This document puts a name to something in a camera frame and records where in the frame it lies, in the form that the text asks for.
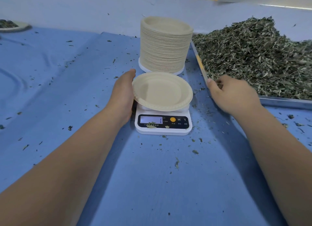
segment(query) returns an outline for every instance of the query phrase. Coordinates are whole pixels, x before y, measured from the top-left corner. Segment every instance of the forearm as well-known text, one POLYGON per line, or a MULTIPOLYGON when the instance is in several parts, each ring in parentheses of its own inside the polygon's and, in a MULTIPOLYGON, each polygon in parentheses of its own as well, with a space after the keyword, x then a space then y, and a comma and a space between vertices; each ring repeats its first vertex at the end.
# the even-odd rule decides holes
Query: forearm
POLYGON ((263 107, 235 118, 288 224, 310 224, 312 153, 263 107))
POLYGON ((120 129, 104 109, 0 194, 1 225, 76 225, 120 129))

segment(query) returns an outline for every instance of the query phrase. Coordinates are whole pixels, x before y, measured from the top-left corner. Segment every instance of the metal tray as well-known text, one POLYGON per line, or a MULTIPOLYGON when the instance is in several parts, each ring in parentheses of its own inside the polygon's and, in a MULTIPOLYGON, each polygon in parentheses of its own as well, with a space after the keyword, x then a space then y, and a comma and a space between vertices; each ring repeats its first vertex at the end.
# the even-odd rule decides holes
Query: metal tray
MULTIPOLYGON (((204 69, 204 66, 201 63, 201 59, 197 53, 193 40, 191 40, 191 46, 196 56, 202 76, 204 77, 205 83, 207 84, 208 77, 204 69)), ((264 106, 312 110, 312 101, 310 100, 287 99, 287 98, 279 98, 279 97, 271 97, 271 96, 259 96, 259 98, 260 98, 261 104, 264 106)))

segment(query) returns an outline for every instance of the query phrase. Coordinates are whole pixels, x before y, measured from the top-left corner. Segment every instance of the person's right arm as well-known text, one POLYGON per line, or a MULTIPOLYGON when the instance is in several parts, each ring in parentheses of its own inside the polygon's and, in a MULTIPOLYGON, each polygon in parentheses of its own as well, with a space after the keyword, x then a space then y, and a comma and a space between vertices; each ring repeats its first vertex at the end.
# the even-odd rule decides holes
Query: person's right arm
POLYGON ((245 81, 209 79, 216 104, 244 130, 271 192, 289 226, 312 225, 312 153, 265 109, 245 81))

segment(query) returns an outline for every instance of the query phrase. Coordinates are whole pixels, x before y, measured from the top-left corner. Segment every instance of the white digital scale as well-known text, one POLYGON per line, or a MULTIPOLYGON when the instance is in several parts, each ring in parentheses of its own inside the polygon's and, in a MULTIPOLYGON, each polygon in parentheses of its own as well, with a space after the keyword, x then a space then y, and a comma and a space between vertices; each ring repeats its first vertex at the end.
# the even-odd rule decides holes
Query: white digital scale
POLYGON ((135 128, 140 134, 185 136, 192 127, 189 105, 176 111, 156 111, 137 105, 135 128))

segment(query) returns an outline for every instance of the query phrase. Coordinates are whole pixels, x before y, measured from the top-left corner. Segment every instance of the person's left hand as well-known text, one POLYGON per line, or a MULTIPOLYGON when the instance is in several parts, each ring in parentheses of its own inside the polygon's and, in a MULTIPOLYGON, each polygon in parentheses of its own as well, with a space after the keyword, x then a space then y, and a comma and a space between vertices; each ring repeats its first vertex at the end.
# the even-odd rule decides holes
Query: person's left hand
POLYGON ((130 69, 118 78, 106 106, 121 118, 121 125, 125 125, 131 117, 134 100, 132 81, 135 72, 135 69, 130 69))

